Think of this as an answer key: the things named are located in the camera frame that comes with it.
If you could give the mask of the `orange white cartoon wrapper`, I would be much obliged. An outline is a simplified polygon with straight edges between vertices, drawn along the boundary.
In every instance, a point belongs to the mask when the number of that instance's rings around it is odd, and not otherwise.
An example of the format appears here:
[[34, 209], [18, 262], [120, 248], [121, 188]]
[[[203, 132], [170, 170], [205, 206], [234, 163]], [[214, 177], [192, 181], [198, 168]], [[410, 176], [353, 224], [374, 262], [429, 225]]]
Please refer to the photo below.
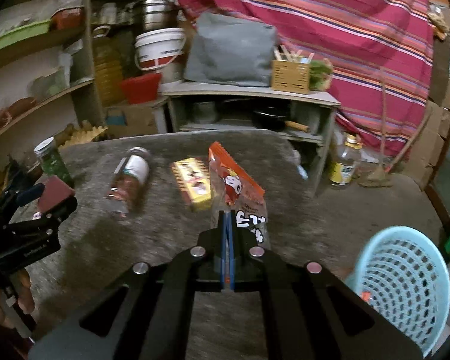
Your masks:
[[218, 223], [220, 211], [235, 211], [237, 228], [250, 231], [259, 246], [269, 249], [265, 190], [218, 141], [209, 146], [208, 153], [212, 224]]

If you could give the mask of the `light blue plastic basket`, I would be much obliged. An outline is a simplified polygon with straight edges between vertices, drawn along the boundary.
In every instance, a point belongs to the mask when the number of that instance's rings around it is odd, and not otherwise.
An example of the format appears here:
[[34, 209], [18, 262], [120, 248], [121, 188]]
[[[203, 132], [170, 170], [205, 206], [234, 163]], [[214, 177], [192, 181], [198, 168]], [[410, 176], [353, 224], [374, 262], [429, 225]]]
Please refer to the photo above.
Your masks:
[[450, 274], [435, 244], [406, 226], [370, 238], [346, 285], [398, 330], [424, 356], [432, 353], [450, 308]]

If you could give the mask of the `brown spice glass jar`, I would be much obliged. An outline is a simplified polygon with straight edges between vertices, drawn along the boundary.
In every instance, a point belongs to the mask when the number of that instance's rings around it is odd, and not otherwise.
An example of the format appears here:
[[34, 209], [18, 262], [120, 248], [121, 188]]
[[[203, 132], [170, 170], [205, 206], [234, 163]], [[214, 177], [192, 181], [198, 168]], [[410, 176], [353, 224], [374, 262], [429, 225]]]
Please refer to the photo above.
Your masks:
[[106, 194], [108, 210], [126, 217], [136, 206], [150, 173], [151, 154], [143, 147], [132, 147], [113, 171]]

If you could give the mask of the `grey shaggy table mat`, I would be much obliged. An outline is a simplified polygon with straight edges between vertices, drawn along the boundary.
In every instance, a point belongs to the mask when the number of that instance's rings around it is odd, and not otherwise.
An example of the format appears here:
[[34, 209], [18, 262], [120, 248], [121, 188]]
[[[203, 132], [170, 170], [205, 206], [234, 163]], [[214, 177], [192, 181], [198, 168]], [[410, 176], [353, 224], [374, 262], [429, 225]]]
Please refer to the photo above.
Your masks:
[[[307, 194], [293, 147], [276, 133], [169, 133], [74, 145], [62, 157], [74, 177], [78, 208], [60, 227], [59, 251], [28, 267], [34, 339], [50, 333], [133, 263], [167, 262], [211, 227], [211, 211], [186, 206], [171, 165], [182, 158], [207, 159], [214, 142], [265, 190], [271, 249], [290, 263], [315, 258], [337, 269], [340, 252], [329, 236], [325, 209]], [[121, 158], [136, 146], [150, 152], [151, 172], [136, 211], [120, 218], [107, 210], [105, 194]]]

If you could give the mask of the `yellow label oil bottle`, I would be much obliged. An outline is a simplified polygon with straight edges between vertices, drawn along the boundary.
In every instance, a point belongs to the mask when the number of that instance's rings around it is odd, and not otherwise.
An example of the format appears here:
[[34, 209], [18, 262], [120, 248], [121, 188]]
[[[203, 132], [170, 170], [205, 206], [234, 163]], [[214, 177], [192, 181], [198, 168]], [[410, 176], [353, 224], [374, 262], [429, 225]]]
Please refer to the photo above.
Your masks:
[[362, 143], [358, 136], [346, 133], [344, 141], [332, 156], [330, 183], [337, 187], [346, 187], [362, 161]]

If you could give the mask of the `large amber oil jug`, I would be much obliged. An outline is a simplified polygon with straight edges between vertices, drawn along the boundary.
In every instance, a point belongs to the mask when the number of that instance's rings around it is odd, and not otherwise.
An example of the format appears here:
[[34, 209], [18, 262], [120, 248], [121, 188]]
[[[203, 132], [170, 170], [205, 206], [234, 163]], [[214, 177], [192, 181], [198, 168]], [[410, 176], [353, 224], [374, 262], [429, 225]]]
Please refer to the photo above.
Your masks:
[[120, 88], [123, 80], [119, 53], [113, 47], [108, 33], [109, 25], [101, 25], [92, 31], [92, 56], [95, 82], [103, 107], [111, 107], [124, 100]]

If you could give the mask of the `red plastic basket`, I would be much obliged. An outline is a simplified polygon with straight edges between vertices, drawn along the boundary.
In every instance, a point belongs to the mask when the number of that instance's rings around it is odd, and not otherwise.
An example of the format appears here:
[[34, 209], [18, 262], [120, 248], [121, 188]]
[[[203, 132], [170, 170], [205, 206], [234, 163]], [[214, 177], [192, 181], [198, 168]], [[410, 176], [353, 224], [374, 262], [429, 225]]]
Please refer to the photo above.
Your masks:
[[128, 78], [120, 83], [120, 88], [129, 104], [153, 102], [158, 98], [161, 73], [147, 73]]

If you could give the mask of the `green plastic tray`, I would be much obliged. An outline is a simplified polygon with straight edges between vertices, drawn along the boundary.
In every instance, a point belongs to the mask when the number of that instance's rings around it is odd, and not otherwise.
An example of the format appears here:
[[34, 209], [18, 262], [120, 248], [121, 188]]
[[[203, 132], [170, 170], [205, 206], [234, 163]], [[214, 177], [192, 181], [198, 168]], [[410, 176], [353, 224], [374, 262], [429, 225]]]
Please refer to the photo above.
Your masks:
[[17, 42], [33, 38], [49, 31], [51, 19], [25, 24], [0, 35], [0, 50]]

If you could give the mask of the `red small basket on shelf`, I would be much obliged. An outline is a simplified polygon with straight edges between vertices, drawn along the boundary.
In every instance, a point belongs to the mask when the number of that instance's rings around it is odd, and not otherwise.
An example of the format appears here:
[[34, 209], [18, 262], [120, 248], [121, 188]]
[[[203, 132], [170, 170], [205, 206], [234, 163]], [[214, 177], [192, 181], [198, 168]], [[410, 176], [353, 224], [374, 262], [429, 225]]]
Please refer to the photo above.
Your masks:
[[51, 17], [50, 30], [81, 27], [85, 22], [84, 7], [68, 7], [57, 10]]

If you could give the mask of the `white plastic bucket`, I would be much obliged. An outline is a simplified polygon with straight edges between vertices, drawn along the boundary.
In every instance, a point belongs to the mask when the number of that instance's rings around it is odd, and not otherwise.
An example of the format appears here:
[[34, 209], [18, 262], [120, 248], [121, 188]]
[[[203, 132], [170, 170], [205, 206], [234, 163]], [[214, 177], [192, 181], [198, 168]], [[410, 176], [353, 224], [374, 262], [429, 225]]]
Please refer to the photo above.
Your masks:
[[135, 64], [142, 72], [163, 69], [184, 53], [182, 28], [163, 28], [142, 33], [135, 39]]

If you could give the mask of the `yellow chopstick holder box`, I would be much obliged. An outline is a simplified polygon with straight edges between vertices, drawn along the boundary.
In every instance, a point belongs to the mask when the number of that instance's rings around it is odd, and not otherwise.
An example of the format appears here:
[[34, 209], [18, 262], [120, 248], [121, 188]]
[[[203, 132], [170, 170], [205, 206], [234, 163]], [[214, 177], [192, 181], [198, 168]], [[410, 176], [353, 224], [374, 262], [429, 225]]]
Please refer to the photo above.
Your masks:
[[271, 88], [294, 94], [308, 94], [310, 65], [289, 61], [272, 61]]

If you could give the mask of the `steel pot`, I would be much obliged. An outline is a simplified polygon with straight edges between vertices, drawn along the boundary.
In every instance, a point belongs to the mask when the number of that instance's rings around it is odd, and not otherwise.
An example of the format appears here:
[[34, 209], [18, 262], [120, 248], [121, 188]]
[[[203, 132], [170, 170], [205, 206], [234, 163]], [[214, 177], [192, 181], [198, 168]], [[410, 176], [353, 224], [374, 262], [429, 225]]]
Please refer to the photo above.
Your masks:
[[167, 0], [142, 0], [133, 7], [133, 17], [144, 32], [176, 27], [178, 8]]

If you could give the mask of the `grey felt bag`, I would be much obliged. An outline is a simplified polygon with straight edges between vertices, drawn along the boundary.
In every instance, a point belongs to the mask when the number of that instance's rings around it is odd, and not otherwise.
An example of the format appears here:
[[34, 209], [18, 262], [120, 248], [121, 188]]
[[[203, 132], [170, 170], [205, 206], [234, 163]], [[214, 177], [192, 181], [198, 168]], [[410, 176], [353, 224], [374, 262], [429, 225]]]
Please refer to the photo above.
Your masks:
[[277, 31], [260, 21], [205, 12], [196, 20], [184, 79], [231, 86], [268, 87]]

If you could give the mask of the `pink striped cloth curtain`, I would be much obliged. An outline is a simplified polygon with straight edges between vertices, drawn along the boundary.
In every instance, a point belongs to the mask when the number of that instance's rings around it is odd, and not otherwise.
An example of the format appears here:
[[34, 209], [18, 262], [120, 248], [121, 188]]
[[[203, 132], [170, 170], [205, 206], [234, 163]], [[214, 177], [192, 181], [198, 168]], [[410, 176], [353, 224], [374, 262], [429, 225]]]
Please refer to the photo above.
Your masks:
[[428, 0], [177, 0], [273, 25], [288, 50], [326, 58], [337, 123], [366, 146], [396, 155], [424, 117], [433, 65]]

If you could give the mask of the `wooden wall shelf unit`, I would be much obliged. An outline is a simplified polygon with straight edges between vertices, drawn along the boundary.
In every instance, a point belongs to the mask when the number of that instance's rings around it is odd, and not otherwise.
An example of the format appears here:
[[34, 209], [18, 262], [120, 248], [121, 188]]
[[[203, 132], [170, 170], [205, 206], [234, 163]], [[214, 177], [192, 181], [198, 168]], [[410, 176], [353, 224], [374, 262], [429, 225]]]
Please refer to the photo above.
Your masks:
[[68, 124], [104, 121], [92, 59], [91, 0], [0, 0], [0, 35], [84, 7], [81, 27], [50, 30], [0, 50], [0, 162], [21, 158]]

